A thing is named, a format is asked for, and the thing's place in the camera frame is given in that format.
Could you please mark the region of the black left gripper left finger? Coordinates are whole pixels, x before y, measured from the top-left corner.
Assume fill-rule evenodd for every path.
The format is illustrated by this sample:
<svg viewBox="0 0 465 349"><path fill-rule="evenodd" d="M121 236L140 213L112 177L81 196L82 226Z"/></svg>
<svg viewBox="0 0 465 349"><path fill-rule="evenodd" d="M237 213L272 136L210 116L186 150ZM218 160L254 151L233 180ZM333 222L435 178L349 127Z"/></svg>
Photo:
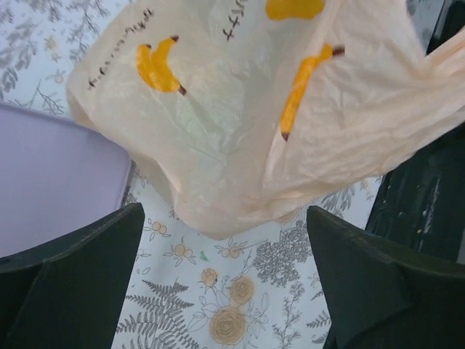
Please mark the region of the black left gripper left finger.
<svg viewBox="0 0 465 349"><path fill-rule="evenodd" d="M145 212L129 204L1 258L2 348L110 348Z"/></svg>

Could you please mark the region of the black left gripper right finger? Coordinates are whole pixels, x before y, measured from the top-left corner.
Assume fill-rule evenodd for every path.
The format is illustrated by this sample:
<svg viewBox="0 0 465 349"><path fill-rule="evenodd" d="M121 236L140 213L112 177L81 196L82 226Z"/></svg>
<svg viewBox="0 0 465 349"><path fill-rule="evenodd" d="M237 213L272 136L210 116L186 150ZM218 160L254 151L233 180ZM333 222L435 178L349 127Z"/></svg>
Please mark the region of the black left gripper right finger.
<svg viewBox="0 0 465 349"><path fill-rule="evenodd" d="M464 266L321 209L307 232L331 326L324 348L463 348Z"/></svg>

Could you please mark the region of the orange plastic grocery bag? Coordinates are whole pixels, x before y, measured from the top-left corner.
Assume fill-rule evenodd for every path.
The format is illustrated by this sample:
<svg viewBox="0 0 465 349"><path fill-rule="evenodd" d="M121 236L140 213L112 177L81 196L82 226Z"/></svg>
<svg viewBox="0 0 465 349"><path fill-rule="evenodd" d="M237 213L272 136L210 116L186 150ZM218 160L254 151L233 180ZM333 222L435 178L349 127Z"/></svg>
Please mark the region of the orange plastic grocery bag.
<svg viewBox="0 0 465 349"><path fill-rule="evenodd" d="M222 240L383 175L464 121L464 32L404 1L136 1L73 69L73 117Z"/></svg>

